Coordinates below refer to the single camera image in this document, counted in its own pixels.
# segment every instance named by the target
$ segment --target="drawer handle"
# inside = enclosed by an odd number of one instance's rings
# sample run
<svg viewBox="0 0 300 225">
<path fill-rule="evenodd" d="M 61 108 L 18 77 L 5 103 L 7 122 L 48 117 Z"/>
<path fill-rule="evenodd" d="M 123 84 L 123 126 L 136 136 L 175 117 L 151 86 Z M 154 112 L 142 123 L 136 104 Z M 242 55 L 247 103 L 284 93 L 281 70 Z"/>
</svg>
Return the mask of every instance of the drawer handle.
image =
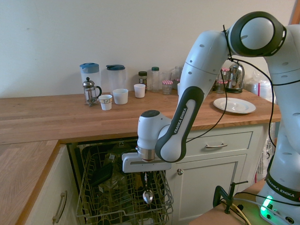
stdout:
<svg viewBox="0 0 300 225">
<path fill-rule="evenodd" d="M 177 174 L 178 174 L 179 176 L 181 176 L 181 175 L 183 174 L 183 170 L 182 170 L 182 169 L 178 169 L 178 170 L 177 170 Z"/>
<path fill-rule="evenodd" d="M 62 213 L 65 210 L 65 206 L 66 206 L 66 202 L 67 202 L 67 196 L 68 196 L 67 191 L 60 194 L 60 205 L 58 206 L 56 215 L 54 217 L 52 217 L 53 224 L 58 223 L 60 221 Z"/>
<path fill-rule="evenodd" d="M 206 145 L 205 148 L 206 149 L 216 149 L 216 148 L 222 148 L 222 147 L 226 147 L 228 146 L 228 144 L 221 144 L 221 145 L 218 145 L 218 146 L 209 146 L 209 145 Z"/>
</svg>

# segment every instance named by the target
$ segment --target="green light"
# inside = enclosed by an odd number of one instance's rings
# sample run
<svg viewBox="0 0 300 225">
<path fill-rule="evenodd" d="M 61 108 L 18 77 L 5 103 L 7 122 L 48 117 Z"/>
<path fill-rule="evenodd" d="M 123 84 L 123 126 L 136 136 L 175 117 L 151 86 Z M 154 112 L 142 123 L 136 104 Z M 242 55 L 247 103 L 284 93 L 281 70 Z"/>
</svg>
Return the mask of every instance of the green light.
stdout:
<svg viewBox="0 0 300 225">
<path fill-rule="evenodd" d="M 262 205 L 264 207 L 267 207 L 272 202 L 272 199 L 273 199 L 273 197 L 271 195 L 268 195 L 267 198 L 264 200 Z M 261 214 L 263 216 L 265 216 L 265 214 L 267 213 L 267 209 L 264 208 L 263 206 L 261 207 Z"/>
</svg>

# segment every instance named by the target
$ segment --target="yellow cable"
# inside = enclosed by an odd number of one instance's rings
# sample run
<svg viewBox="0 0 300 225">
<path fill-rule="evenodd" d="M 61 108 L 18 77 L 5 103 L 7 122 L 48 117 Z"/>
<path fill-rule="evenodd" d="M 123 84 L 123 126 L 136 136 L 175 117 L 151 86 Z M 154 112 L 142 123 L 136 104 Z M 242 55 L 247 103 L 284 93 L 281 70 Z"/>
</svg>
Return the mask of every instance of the yellow cable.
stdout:
<svg viewBox="0 0 300 225">
<path fill-rule="evenodd" d="M 247 219 L 247 217 L 245 216 L 245 214 L 235 205 L 232 204 L 232 206 L 240 213 L 240 215 L 246 220 L 246 222 L 248 223 L 248 225 L 251 225 L 251 223 L 249 222 L 249 220 Z"/>
<path fill-rule="evenodd" d="M 249 220 L 247 219 L 247 217 L 245 216 L 245 214 L 235 205 L 232 204 L 232 206 L 241 214 L 241 216 L 247 221 L 248 225 L 251 225 L 251 223 L 249 222 Z"/>
</svg>

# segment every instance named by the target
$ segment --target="dishwasher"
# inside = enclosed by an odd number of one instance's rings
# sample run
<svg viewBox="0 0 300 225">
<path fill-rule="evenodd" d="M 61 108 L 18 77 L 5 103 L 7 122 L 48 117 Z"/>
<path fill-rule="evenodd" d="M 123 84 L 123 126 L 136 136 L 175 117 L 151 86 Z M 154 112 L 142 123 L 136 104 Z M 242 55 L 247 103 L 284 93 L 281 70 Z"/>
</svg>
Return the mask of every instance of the dishwasher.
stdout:
<svg viewBox="0 0 300 225">
<path fill-rule="evenodd" d="M 150 204 L 143 199 L 143 175 L 122 171 L 122 154 L 136 152 L 136 141 L 75 143 L 79 189 L 76 216 L 82 225 L 164 225 L 169 221 L 173 197 L 165 171 L 151 172 L 148 187 L 154 196 Z"/>
</svg>

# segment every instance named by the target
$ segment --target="black clamp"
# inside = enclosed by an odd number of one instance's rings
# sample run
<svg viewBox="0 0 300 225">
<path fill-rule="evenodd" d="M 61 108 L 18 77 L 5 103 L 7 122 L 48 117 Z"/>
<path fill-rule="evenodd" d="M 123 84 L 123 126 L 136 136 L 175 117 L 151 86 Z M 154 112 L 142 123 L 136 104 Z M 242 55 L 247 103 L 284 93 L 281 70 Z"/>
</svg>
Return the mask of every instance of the black clamp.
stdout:
<svg viewBox="0 0 300 225">
<path fill-rule="evenodd" d="M 229 214 L 230 213 L 229 209 L 233 204 L 233 193 L 234 193 L 235 186 L 244 183 L 248 183 L 248 180 L 239 183 L 232 182 L 230 185 L 229 194 L 227 194 L 227 192 L 221 186 L 216 186 L 212 206 L 215 208 L 217 205 L 219 205 L 221 203 L 221 196 L 222 196 L 226 200 L 226 209 L 224 210 L 224 212 L 226 214 Z"/>
</svg>

